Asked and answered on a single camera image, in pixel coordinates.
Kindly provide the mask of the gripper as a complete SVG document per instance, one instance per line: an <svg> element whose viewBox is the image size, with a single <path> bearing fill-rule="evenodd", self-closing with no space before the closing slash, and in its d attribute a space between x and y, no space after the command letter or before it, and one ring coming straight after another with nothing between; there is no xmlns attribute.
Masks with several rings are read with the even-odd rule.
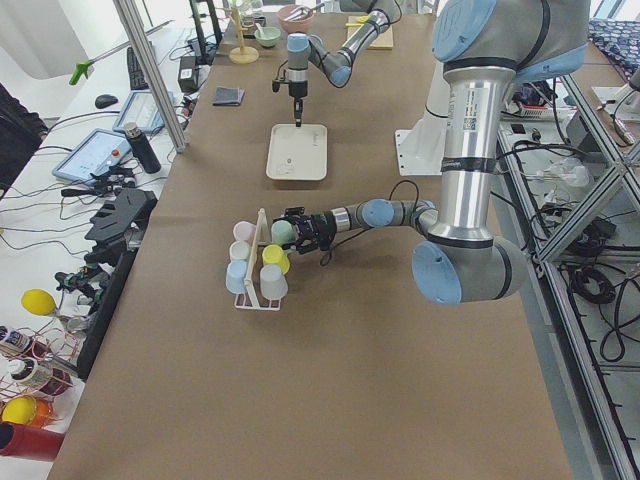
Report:
<svg viewBox="0 0 640 480"><path fill-rule="evenodd" d="M272 80L271 88L274 93L278 93L283 85L288 88L288 95L294 99L294 121L296 127L301 127L303 123L304 100L307 96L306 80L291 80L282 76Z"/></svg>
<svg viewBox="0 0 640 480"><path fill-rule="evenodd" d="M334 240L334 215L329 212L306 215L304 207L284 211L283 219L294 227L293 245L298 253L328 251Z"/></svg>

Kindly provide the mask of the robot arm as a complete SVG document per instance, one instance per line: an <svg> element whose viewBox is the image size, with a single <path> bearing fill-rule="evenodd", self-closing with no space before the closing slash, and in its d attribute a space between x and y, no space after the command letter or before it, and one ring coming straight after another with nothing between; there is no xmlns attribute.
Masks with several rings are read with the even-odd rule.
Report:
<svg viewBox="0 0 640 480"><path fill-rule="evenodd" d="M357 11L367 14L367 19L335 53L324 46L318 35L292 33L287 37L287 61L283 63L286 70L272 80L272 90L277 93L281 85L288 86L297 128L303 124L303 99L308 95L309 65L316 66L331 85L343 88L350 80L358 55L402 18L398 1L354 1L354 4Z"/></svg>
<svg viewBox="0 0 640 480"><path fill-rule="evenodd" d="M423 236L412 257L421 294L438 304L495 300L516 292L526 260L487 227L497 132L514 84L577 70L587 48L586 1L450 1L438 16L432 51L450 89L441 197L372 199L318 214L290 208L289 250L331 252L340 232L409 226Z"/></svg>

